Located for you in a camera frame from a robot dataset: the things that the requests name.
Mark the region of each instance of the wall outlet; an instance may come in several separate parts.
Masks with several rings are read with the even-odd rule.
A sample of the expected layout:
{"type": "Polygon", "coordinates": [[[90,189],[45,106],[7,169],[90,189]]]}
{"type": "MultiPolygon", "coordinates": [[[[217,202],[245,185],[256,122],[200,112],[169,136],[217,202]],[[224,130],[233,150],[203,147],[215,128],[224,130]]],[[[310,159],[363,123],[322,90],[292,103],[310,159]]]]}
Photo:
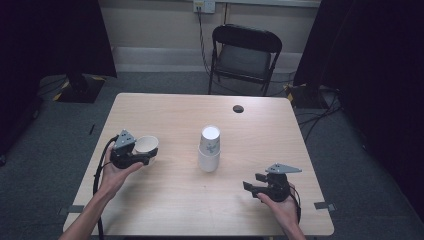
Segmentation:
{"type": "Polygon", "coordinates": [[[215,1],[202,1],[194,0],[193,1],[193,12],[201,13],[215,13],[215,1]]]}

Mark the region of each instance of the chair backrest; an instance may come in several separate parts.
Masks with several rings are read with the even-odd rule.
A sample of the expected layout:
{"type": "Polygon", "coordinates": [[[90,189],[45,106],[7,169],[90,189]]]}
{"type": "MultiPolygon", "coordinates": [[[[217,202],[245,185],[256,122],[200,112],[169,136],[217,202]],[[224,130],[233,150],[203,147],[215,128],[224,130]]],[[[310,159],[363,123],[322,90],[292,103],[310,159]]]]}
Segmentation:
{"type": "Polygon", "coordinates": [[[215,48],[216,42],[269,53],[280,53],[283,47],[280,38],[272,32],[234,24],[216,27],[212,40],[215,48]]]}

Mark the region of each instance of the white paper cup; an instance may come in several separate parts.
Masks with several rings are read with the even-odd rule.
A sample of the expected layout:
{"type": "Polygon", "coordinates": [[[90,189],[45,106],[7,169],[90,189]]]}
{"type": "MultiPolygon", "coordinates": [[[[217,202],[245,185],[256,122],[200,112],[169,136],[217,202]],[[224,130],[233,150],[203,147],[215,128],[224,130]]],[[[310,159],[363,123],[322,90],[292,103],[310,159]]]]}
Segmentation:
{"type": "MultiPolygon", "coordinates": [[[[159,146],[159,140],[154,136],[142,136],[135,142],[136,154],[148,153],[159,146]]],[[[150,158],[149,165],[154,163],[155,157],[150,158]]]]}
{"type": "Polygon", "coordinates": [[[213,172],[218,168],[219,165],[219,158],[221,156],[221,151],[219,151],[214,156],[207,156],[202,153],[202,151],[198,150],[199,152],[199,167],[205,172],[213,172]]]}
{"type": "Polygon", "coordinates": [[[221,131],[218,127],[213,125],[204,127],[200,137],[200,151],[206,156],[215,156],[221,152],[220,135],[221,131]]]}

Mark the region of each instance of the table top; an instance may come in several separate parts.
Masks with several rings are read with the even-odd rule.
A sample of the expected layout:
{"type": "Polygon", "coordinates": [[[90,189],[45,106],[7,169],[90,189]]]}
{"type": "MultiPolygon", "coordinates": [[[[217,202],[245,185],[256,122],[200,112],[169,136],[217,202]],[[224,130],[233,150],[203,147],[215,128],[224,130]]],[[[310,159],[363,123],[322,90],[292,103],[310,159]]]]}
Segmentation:
{"type": "MultiPolygon", "coordinates": [[[[92,197],[94,173],[106,143],[122,129],[159,139],[154,164],[131,174],[102,215],[105,235],[277,236],[284,233],[268,207],[243,189],[278,162],[301,198],[305,235],[328,236],[334,227],[290,102],[284,98],[121,93],[112,106],[74,205],[92,197]],[[240,105],[243,113],[235,113],[240,105]],[[198,166],[206,125],[221,131],[221,158],[212,173],[198,166]]],[[[70,213],[66,230],[78,214],[70,213]]]]}

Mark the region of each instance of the black backdrop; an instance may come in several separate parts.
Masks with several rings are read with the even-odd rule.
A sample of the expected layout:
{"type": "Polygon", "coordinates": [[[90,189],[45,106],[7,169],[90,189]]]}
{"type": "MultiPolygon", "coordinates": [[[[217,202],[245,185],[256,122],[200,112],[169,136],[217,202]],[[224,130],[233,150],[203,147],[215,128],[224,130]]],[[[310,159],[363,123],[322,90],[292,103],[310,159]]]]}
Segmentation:
{"type": "Polygon", "coordinates": [[[76,70],[116,77],[97,0],[0,3],[0,151],[49,75],[76,70]]]}
{"type": "Polygon", "coordinates": [[[422,1],[322,0],[294,80],[340,89],[367,150],[422,220],[423,16],[422,1]]]}

